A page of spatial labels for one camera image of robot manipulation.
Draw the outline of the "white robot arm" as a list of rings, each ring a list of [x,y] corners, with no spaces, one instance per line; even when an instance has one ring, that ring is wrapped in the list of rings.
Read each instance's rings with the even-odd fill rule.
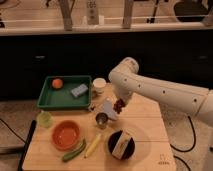
[[[132,94],[137,93],[177,108],[213,127],[213,90],[144,77],[138,74],[138,70],[138,62],[126,57],[110,71],[108,79],[118,100],[127,105]]]

